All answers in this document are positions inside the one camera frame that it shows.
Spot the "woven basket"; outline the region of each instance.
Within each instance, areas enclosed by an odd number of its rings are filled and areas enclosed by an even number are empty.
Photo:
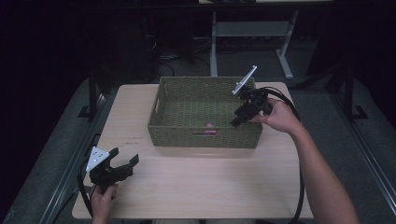
[[[242,101],[232,94],[241,77],[162,77],[148,131],[156,147],[255,148],[260,123],[230,122]],[[254,79],[247,84],[254,88]]]

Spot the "human hand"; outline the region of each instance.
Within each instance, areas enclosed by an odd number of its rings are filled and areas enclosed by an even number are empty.
[[[265,123],[271,128],[283,132],[292,134],[298,132],[303,125],[294,116],[290,107],[283,101],[268,98],[268,104],[273,108],[270,115],[256,115],[251,121]]]
[[[91,196],[91,206],[93,212],[92,224],[105,224],[110,222],[111,207],[113,199],[117,197],[118,184],[111,185],[103,193],[97,186]]]

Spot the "light wooden table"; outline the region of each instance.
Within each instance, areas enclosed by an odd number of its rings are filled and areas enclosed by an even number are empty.
[[[280,82],[271,86],[290,98]],[[134,175],[120,182],[115,218],[280,218],[293,217],[299,199],[299,162],[291,138],[263,125],[255,149],[155,147],[148,121],[158,85],[121,86],[98,147],[120,154],[111,165],[135,154]],[[84,183],[92,183],[86,176]],[[76,218],[90,218],[79,196]],[[312,217],[305,198],[301,217]]]

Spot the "human arm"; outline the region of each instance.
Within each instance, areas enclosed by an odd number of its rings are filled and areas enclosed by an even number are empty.
[[[99,186],[96,186],[92,192],[92,224],[107,224],[110,223],[111,207],[113,199],[117,197],[118,184],[111,185],[103,193]]]
[[[341,181],[323,159],[308,130],[281,101],[268,99],[271,115],[256,116],[275,130],[288,133],[298,152],[307,198],[318,223],[359,223],[355,207]]]

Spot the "forearm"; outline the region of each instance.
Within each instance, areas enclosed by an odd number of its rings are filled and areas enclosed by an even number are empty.
[[[347,191],[321,156],[309,132],[300,127],[290,136],[297,147],[306,194],[318,223],[359,223]]]

